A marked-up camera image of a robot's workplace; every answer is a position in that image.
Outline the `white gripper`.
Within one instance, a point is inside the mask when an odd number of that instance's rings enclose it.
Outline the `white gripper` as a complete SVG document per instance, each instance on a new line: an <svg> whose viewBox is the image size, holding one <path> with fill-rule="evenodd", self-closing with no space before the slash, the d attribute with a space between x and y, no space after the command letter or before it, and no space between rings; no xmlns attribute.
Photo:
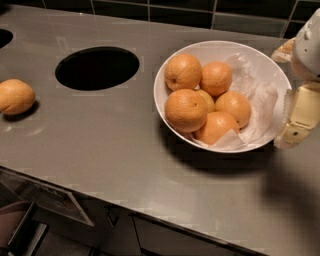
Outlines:
<svg viewBox="0 0 320 256"><path fill-rule="evenodd" d="M295 38L276 49L271 59L290 63L293 73L303 80L320 80L320 8L318 8ZM320 83L306 82L295 91L288 90L284 98L283 124L274 139L278 148L299 145L320 122Z"/></svg>

